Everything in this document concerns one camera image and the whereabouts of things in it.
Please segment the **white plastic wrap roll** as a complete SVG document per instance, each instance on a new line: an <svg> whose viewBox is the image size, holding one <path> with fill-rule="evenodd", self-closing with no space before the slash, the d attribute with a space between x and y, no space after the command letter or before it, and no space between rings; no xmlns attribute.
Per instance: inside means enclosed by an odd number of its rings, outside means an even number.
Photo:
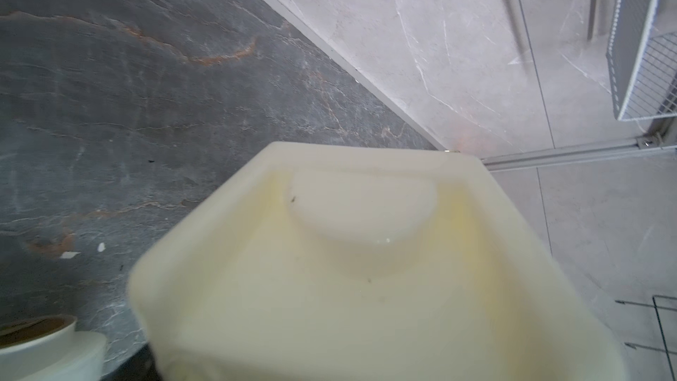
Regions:
<svg viewBox="0 0 677 381"><path fill-rule="evenodd" d="M2 326L1 379L101 379L107 338L76 324L71 315L49 315Z"/></svg>

